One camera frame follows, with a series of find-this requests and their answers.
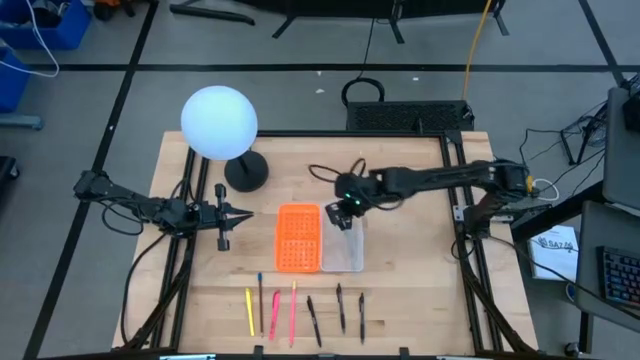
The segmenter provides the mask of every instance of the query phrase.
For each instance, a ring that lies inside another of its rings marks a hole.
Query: marker
[[[318,346],[322,347],[322,340],[320,340],[320,329],[318,329],[318,319],[316,319],[316,312],[313,310],[313,302],[311,302],[311,296],[307,296],[307,306],[309,306],[309,312],[311,313],[311,321],[313,322],[313,330],[316,332],[316,340]]]
[[[278,322],[278,310],[280,309],[280,290],[273,294],[273,304],[271,305],[271,331],[269,331],[269,341],[273,341],[276,336],[276,323]]]
[[[247,314],[249,314],[249,331],[251,332],[251,336],[256,336],[255,329],[253,328],[253,309],[251,306],[251,289],[244,289],[244,293],[247,300]]]
[[[360,342],[364,344],[364,293],[360,293]]]
[[[342,304],[342,287],[340,286],[340,283],[338,283],[336,295],[338,296],[338,306],[340,307],[340,327],[342,327],[342,334],[344,335],[346,333],[346,320],[344,318],[344,305]]]

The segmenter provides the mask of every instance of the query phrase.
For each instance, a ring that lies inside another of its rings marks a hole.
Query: pink pencil
[[[296,282],[291,288],[291,315],[289,315],[289,347],[293,347],[293,338],[296,334]]]

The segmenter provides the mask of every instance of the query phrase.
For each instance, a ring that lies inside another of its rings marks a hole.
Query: yellow pencil
[[[246,288],[244,290],[245,295],[247,296],[247,313],[249,314],[249,330],[251,331],[251,336],[255,336],[255,330],[253,328],[253,306],[251,306],[251,289]]]

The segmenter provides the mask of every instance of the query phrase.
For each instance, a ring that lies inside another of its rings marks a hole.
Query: white spherical lamp
[[[267,162],[249,150],[258,133],[258,118],[241,92],[226,86],[198,90],[185,103],[180,123],[196,153],[211,160],[230,160],[225,165],[229,186],[248,192],[265,183]]]

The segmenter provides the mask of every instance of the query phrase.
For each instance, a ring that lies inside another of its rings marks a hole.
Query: blue pen
[[[262,311],[262,273],[258,273],[258,292],[260,294],[260,337],[264,337],[264,312]]]

